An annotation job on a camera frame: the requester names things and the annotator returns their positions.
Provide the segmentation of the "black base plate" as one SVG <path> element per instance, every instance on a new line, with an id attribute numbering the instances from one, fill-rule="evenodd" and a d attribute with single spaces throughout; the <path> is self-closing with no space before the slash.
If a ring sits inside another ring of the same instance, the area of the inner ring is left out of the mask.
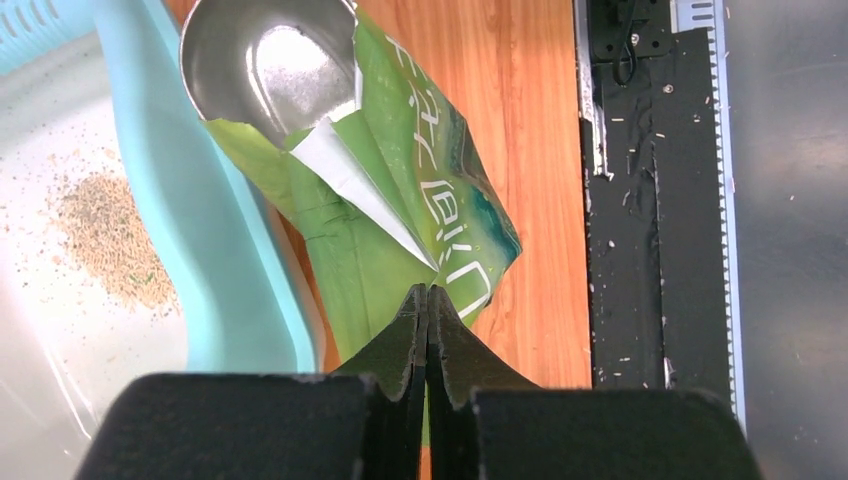
<path id="1" fill-rule="evenodd" d="M 745 416 L 724 5 L 574 5 L 592 382 Z"/>

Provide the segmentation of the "green cat litter bag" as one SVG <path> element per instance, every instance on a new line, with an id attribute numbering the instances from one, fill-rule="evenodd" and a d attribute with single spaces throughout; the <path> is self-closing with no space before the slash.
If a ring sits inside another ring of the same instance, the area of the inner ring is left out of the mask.
<path id="1" fill-rule="evenodd" d="M 352 113 L 280 146 L 250 124 L 203 120 L 303 237 L 342 359 L 385 328 L 414 284 L 443 287 L 473 323 L 521 252 L 466 120 L 352 4 Z"/>

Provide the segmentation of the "light blue litter box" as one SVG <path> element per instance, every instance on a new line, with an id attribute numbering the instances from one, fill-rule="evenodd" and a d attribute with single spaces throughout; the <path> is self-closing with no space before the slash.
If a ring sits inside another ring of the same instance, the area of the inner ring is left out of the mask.
<path id="1" fill-rule="evenodd" d="M 153 372 L 313 372 L 314 309 L 279 221 L 202 128 L 161 1 L 1 5 L 1 475 L 69 479 Z M 130 309 L 76 265 L 58 197 L 130 186 L 177 295 Z"/>

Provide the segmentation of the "beige cat litter pile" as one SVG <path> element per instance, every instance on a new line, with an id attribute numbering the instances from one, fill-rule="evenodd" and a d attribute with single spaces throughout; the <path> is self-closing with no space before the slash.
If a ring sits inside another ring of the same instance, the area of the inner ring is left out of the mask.
<path id="1" fill-rule="evenodd" d="M 54 224 L 72 261 L 122 306 L 176 306 L 176 291 L 125 178 L 93 173 L 69 186 L 58 197 Z"/>

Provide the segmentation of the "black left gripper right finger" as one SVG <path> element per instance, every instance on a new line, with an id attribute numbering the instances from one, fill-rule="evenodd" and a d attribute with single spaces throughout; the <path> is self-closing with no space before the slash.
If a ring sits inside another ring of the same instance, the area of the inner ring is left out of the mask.
<path id="1" fill-rule="evenodd" d="M 477 392 L 540 388 L 463 324 L 440 286 L 428 290 L 427 386 L 434 479 L 478 479 L 483 471 Z"/>

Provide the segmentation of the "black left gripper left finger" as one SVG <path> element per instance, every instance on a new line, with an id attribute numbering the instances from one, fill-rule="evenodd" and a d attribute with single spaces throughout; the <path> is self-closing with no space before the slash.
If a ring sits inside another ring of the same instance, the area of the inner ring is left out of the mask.
<path id="1" fill-rule="evenodd" d="M 417 479 L 425 393 L 428 290 L 410 288 L 394 319 L 338 370 L 333 479 Z"/>

